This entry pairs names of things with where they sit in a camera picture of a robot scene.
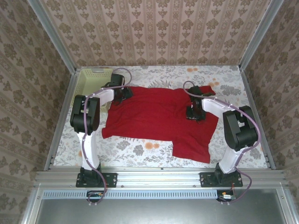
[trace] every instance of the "purple cable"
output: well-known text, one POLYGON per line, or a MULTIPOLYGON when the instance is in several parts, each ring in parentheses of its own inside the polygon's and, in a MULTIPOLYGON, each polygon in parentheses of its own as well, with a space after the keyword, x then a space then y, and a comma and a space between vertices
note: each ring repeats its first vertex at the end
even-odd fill
POLYGON ((246 194, 246 192, 249 190, 249 188, 251 187, 251 184, 252 184, 252 179, 251 179, 251 177, 250 177, 249 175, 245 174, 244 172, 240 171, 240 170, 237 168, 237 166, 238 166, 238 164, 239 164, 241 158, 243 157, 244 153, 245 153, 245 152, 248 152, 249 150, 251 150, 251 149, 253 149, 253 148, 255 148, 255 147, 258 146, 258 144, 261 142, 261 132, 260 132, 260 129, 258 128, 257 123, 256 123, 256 122, 255 122, 255 121, 254 121, 254 120, 253 120, 247 113, 245 113, 244 111, 241 111, 239 108, 235 107, 234 105, 229 104, 229 103, 227 103, 227 102, 225 102, 225 101, 222 101, 222 100, 218 99, 217 97, 206 97, 206 96, 194 95, 194 94, 192 94, 192 93, 189 93, 189 92, 186 90, 186 88, 185 88, 186 83, 191 83, 193 86, 195 86, 195 84, 194 84, 193 82, 191 82, 191 81, 186 81, 186 82, 184 82, 184 84, 183 84, 183 89, 184 89, 184 91, 185 91, 188 95, 193 96, 193 97, 198 97, 198 98, 205 98, 205 99, 216 100, 216 101, 218 101, 219 103, 221 103, 221 104, 223 104, 223 105, 225 105, 225 106, 228 106, 228 107, 230 107, 230 108, 232 108, 232 109, 238 111, 238 112, 241 113, 242 115, 244 115, 246 118, 248 118, 248 120, 250 120, 250 121, 253 123, 253 125, 254 125, 255 128, 256 128, 256 131, 257 131, 257 141, 256 141, 256 143, 255 143, 253 146, 251 146, 251 147, 249 147, 249 148, 247 148, 247 149, 244 149, 244 151, 241 153, 241 155, 239 156, 238 160, 237 160, 236 163, 235 163, 235 169, 236 169, 240 174, 246 176, 246 177, 249 179, 248 187, 247 187, 247 188, 245 189, 245 191, 241 194, 241 196, 239 196, 237 199, 235 199, 235 200, 233 200, 233 201, 231 201, 231 202, 229 202, 229 203, 237 202, 238 200, 240 200, 240 199, 246 194))
POLYGON ((85 148, 84 148, 84 142, 85 142, 85 138, 86 138, 86 136, 87 136, 87 121, 86 121, 87 101, 88 101, 88 99, 89 99, 90 97, 92 97, 92 96, 94 96, 94 95, 96 95, 96 94, 99 94, 100 92, 102 92, 102 91, 104 91, 104 90, 110 90, 110 89, 122 88, 122 87, 125 87, 125 86, 127 86, 128 84, 130 84, 130 83, 131 83, 131 80, 132 80, 132 74, 131 74, 131 72, 130 72, 128 69, 126 69, 126 68, 117 68, 117 69, 114 69, 112 73, 114 73, 115 71, 120 70, 120 69, 126 70, 126 71, 130 74, 130 80, 129 80, 129 82, 128 82, 127 84, 120 85, 120 86, 113 86, 113 87, 101 88, 100 90, 98 90, 98 91, 96 91, 96 92, 90 94, 89 96, 87 96, 87 97, 86 97, 86 100, 85 100, 85 103, 84 103, 83 121, 84 121, 85 134, 84 134, 83 139, 82 139, 82 145, 81 145, 81 146, 82 146, 82 152, 83 152, 84 158, 85 158, 85 160, 86 160, 86 163, 89 165, 89 167, 90 167, 92 170, 94 170, 94 171, 101 177, 101 179, 102 179, 102 181, 103 181, 103 183, 104 183, 104 192, 103 192, 103 195, 101 196, 101 198, 100 198, 97 202, 94 202, 94 203, 93 203, 93 202, 90 201, 90 196, 91 196, 92 194, 94 194, 94 193, 91 193, 91 194, 88 195, 87 201, 89 202, 89 205, 91 205, 91 204, 97 205, 98 203, 100 203, 100 202, 103 200, 103 198, 104 198, 104 196, 105 196, 105 194, 106 194, 106 192, 107 192, 107 183, 106 183, 105 178, 104 178, 103 175, 101 174, 101 172, 98 171, 95 167, 93 167, 92 164, 88 161, 88 158, 87 158, 87 156, 86 156, 86 152, 85 152, 85 148))

